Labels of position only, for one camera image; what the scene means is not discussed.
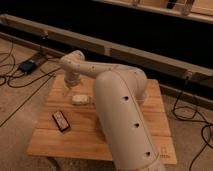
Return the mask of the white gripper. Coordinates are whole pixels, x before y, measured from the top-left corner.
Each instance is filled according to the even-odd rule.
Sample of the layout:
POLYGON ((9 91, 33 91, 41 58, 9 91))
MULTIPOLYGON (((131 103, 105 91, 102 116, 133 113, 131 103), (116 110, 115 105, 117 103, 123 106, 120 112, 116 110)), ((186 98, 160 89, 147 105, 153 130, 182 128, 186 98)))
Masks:
MULTIPOLYGON (((80 82, 80 75, 75 72, 65 72, 65 78, 64 81, 67 86, 76 86, 80 82)), ((69 95, 71 91, 71 87, 64 86, 64 96, 69 95)))

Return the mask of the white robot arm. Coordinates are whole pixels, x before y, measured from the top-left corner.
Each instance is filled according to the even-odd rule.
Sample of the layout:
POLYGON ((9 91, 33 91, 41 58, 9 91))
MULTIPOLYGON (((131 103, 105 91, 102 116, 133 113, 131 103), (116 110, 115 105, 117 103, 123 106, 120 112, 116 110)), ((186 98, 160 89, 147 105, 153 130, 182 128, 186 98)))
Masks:
POLYGON ((116 169, 166 171, 140 109, 145 73, 122 64, 87 62, 79 50, 63 56, 60 65, 69 86, 77 85, 81 75, 94 79, 95 108, 116 169))

